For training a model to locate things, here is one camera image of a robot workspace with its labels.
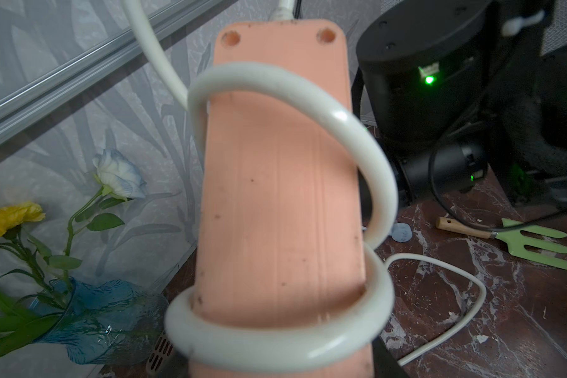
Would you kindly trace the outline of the pink power strip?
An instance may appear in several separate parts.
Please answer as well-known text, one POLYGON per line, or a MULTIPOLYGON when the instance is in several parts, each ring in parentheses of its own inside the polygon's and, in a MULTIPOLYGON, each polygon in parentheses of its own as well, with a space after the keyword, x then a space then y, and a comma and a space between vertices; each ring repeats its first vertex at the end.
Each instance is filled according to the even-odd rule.
MULTIPOLYGON (((217 36, 213 67, 279 66, 351 109, 347 42, 329 20, 244 22, 217 36)), ((210 101, 194 311, 275 329, 331 320, 365 291, 358 173, 310 118, 251 92, 210 101)), ((191 377, 373 377, 370 345, 306 373, 250 375, 192 362, 191 377)))

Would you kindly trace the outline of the beige plastic slotted scoop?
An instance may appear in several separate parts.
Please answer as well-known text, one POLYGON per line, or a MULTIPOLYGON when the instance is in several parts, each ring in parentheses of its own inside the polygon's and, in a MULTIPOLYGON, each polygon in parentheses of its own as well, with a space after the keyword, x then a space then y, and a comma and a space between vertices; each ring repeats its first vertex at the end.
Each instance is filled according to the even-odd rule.
POLYGON ((150 357, 146 361, 146 373, 148 376, 156 376, 165 363, 170 360, 172 353, 173 345, 167 335, 165 335, 165 332, 162 332, 154 345, 150 357))

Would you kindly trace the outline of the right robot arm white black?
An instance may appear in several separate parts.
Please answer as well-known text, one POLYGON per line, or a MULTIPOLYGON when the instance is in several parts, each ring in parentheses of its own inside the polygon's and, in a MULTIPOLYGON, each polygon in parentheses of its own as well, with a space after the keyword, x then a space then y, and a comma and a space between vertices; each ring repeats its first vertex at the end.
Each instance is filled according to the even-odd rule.
POLYGON ((567 209, 567 31, 553 1, 403 1, 356 45, 400 208, 488 173, 514 206, 567 209))

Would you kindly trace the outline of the blue glass vase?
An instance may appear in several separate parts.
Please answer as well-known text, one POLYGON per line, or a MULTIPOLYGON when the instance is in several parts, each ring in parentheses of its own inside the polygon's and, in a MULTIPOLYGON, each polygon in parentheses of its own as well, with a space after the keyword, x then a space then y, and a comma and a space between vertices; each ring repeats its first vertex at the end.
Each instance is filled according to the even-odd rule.
POLYGON ((72 289, 60 320, 36 343, 63 345, 79 365, 134 365, 150 356, 164 330, 165 296, 125 280, 72 280, 72 289))

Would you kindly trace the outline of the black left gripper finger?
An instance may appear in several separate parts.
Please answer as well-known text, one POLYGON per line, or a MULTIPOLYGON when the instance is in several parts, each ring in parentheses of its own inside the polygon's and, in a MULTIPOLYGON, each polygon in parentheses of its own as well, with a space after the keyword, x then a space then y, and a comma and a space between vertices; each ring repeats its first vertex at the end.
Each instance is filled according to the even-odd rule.
POLYGON ((409 378, 379 336, 372 342, 375 378, 409 378))

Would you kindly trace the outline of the green garden hand fork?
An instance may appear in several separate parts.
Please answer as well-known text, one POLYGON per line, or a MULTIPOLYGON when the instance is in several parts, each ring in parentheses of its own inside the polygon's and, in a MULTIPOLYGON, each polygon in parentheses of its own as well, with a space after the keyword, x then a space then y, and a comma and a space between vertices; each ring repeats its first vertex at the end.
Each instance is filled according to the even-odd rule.
POLYGON ((567 260, 546 255, 544 252, 567 255, 567 247, 562 244, 553 243, 546 239, 538 239, 530 236, 543 236, 553 239, 564 239, 567 237, 565 232, 552 228, 545 228, 538 225, 504 232, 481 231, 462 225, 457 220, 447 217, 440 217, 436 222, 436 227, 448 232, 454 232, 466 236, 474 236, 481 239, 497 239, 507 245, 508 252, 516 258, 532 261, 545 266, 552 266, 558 269, 567 270, 567 260))

